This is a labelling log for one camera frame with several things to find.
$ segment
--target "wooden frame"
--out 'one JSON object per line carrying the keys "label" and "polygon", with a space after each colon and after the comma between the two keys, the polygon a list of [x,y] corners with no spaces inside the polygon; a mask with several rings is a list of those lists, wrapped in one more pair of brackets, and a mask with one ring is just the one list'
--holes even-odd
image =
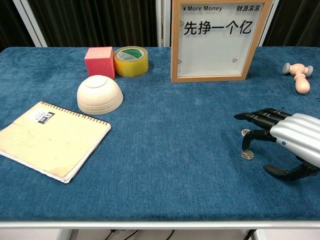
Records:
{"label": "wooden frame", "polygon": [[[263,4],[258,17],[252,40],[245,57],[241,74],[235,75],[200,75],[178,76],[178,57],[180,40],[180,12],[182,4]],[[171,24],[171,81],[179,82],[214,82],[214,81],[239,81],[245,80],[254,56],[264,25],[267,21],[272,0],[173,0],[172,1],[172,24]]]}

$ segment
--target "tape roll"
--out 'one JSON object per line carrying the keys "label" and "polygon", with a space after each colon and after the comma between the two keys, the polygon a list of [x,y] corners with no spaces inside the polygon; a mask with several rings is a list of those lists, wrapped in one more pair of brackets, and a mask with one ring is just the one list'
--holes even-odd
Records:
{"label": "tape roll", "polygon": [[124,77],[137,77],[148,71],[148,52],[143,47],[126,46],[114,54],[116,72]]}

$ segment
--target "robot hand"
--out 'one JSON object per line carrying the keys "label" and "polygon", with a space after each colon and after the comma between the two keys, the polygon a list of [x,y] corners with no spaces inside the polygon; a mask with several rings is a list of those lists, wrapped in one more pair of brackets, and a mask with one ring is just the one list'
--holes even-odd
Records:
{"label": "robot hand", "polygon": [[305,114],[290,115],[273,108],[243,112],[234,116],[247,120],[264,130],[251,130],[243,138],[242,150],[247,150],[252,140],[271,141],[292,152],[302,162],[292,170],[283,170],[266,164],[264,170],[270,175],[294,181],[315,176],[320,168],[320,120]]}

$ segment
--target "notebook spiral binding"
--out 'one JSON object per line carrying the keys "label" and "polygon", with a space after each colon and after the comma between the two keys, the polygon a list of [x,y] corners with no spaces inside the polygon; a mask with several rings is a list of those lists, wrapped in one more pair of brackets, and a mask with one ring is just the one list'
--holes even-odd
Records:
{"label": "notebook spiral binding", "polygon": [[108,125],[107,121],[104,121],[104,120],[101,120],[99,118],[95,118],[93,116],[89,116],[89,115],[86,115],[86,114],[82,114],[82,113],[79,113],[79,112],[76,112],[76,111],[72,111],[70,109],[63,108],[63,107],[54,105],[54,104],[46,102],[46,101],[42,101],[41,104],[43,104],[45,106],[48,106],[50,108],[57,109],[57,110],[62,111],[62,112],[66,112],[67,114],[72,114],[72,115],[75,115],[77,117],[81,117],[81,118],[88,119],[88,120],[93,121],[93,122],[97,122],[99,124]]}

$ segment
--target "curtain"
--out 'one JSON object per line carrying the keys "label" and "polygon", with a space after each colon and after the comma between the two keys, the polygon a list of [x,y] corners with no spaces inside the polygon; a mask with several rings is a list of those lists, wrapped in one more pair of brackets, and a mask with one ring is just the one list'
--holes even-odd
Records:
{"label": "curtain", "polygon": [[157,46],[155,0],[28,0],[49,47]]}
{"label": "curtain", "polygon": [[7,47],[34,47],[12,0],[0,0],[0,52]]}
{"label": "curtain", "polygon": [[263,45],[320,47],[320,1],[280,0]]}

